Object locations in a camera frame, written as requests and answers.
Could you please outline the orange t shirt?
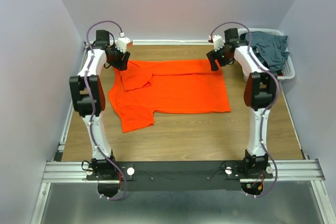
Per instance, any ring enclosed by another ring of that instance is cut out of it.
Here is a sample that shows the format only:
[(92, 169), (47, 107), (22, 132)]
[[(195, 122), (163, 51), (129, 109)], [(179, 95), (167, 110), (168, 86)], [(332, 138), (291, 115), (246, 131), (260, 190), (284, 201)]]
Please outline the orange t shirt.
[(206, 59), (130, 60), (127, 70), (114, 73), (114, 85), (108, 97), (124, 133), (152, 126), (156, 112), (231, 111), (223, 73), (212, 71)]

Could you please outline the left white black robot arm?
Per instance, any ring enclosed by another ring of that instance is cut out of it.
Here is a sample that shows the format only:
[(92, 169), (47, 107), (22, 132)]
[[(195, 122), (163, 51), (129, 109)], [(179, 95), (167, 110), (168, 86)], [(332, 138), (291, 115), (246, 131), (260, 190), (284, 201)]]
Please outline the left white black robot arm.
[(112, 180), (119, 175), (113, 151), (108, 143), (103, 122), (106, 99), (102, 88), (101, 70), (113, 67), (127, 70), (132, 40), (119, 33), (119, 38), (110, 43), (111, 33), (97, 30), (96, 40), (89, 44), (87, 58), (79, 73), (69, 78), (73, 108), (82, 118), (92, 146), (92, 159), (84, 171), (91, 179)]

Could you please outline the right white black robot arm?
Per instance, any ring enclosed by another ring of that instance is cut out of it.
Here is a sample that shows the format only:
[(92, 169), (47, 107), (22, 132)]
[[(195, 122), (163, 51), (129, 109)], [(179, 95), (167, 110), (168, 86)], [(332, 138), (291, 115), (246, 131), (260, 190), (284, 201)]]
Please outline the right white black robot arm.
[(279, 95), (277, 76), (270, 72), (255, 56), (249, 40), (241, 40), (238, 29), (230, 28), (220, 35), (209, 35), (214, 49), (208, 52), (211, 71), (217, 71), (237, 61), (248, 74), (244, 103), (249, 108), (249, 141), (245, 157), (234, 171), (252, 178), (268, 167), (267, 127), (270, 109)]

